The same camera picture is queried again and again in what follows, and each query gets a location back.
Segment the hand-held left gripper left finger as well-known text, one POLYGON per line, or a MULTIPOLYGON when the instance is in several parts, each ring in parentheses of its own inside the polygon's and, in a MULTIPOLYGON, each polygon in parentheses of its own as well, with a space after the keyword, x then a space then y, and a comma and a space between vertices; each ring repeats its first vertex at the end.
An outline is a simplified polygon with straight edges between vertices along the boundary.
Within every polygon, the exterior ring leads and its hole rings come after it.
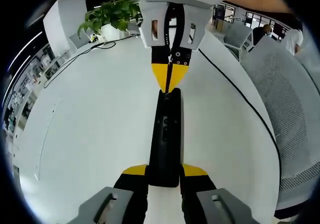
POLYGON ((148 165, 125 169, 113 187, 105 187, 78 208, 70 224, 142 224, 148 209, 148 165))

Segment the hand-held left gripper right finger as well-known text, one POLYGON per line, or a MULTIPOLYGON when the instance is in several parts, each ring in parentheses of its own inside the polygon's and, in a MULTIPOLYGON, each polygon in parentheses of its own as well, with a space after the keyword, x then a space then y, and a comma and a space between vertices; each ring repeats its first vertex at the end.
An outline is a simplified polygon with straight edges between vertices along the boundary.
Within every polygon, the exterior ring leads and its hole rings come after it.
POLYGON ((216 188, 200 167, 182 164, 182 211, 187 224, 256 224, 248 205, 225 188, 216 188))

